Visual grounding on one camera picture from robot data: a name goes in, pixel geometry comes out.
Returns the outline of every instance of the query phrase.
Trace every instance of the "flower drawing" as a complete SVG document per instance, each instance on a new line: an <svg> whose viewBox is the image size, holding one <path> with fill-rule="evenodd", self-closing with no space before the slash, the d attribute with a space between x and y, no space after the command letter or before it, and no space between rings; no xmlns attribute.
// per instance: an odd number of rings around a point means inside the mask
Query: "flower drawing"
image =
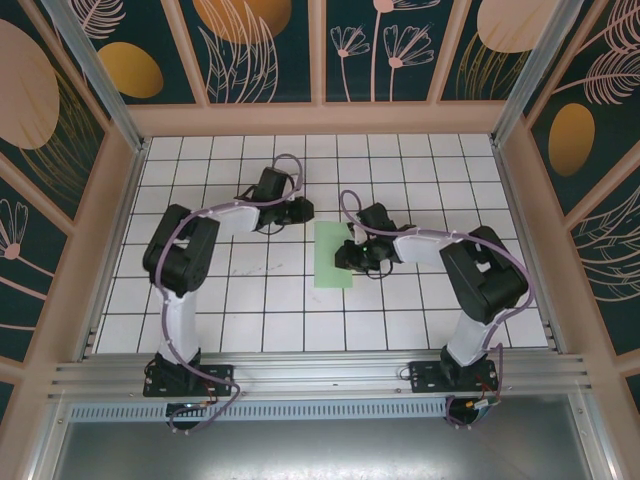
<svg viewBox="0 0 640 480"><path fill-rule="evenodd" d="M435 7L440 0L373 0L373 6L377 11L376 24L373 32L373 54L371 55L371 101L376 101L376 53L378 50L378 32L380 31L380 19L382 14L396 10L422 10Z"/></svg>
<svg viewBox="0 0 640 480"><path fill-rule="evenodd" d="M44 275L53 277L53 273L40 268L21 256L21 244L28 219L29 209L25 205L16 202L12 210L6 198L0 200L0 261L18 260ZM8 278L0 277L0 283L40 300L47 298L46 295L13 282Z"/></svg>
<svg viewBox="0 0 640 480"><path fill-rule="evenodd" d="M354 57L356 55L362 55L368 53L371 47L368 43L365 43L365 35L362 32L362 27L347 27L342 31L342 28L335 27L331 29L331 40L336 47L338 56L340 57L340 65L342 67L342 82L344 83L344 93L347 96L347 102L351 101L349 96L349 87L347 85L347 75L344 68L344 59L347 57Z"/></svg>
<svg viewBox="0 0 640 480"><path fill-rule="evenodd" d="M423 65L433 61L434 51L429 50L431 38L429 28L407 27L398 36L398 26L384 29L384 47L391 67L391 81L389 82L389 101L393 101L393 80L395 71L402 67Z"/></svg>

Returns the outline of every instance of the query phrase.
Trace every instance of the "black mounting plate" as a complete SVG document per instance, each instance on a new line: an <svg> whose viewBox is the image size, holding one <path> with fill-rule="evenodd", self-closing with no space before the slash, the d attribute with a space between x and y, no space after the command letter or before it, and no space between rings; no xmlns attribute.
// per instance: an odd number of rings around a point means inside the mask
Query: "black mounting plate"
<svg viewBox="0 0 640 480"><path fill-rule="evenodd" d="M440 371L440 361L410 362L409 381L413 393L482 392L482 379L493 390L498 388L496 366L491 360L476 362L468 375L460 378L458 385L450 386Z"/></svg>
<svg viewBox="0 0 640 480"><path fill-rule="evenodd" d="M212 377L233 380L233 365L199 365L198 370ZM192 391L188 392L184 388L167 387L161 381L160 369L156 366L150 366L147 369L147 375L144 382L144 390L142 395L153 398L175 398L175 397L208 397L206 387L197 382ZM230 397L231 387L214 383L215 395L218 397Z"/></svg>

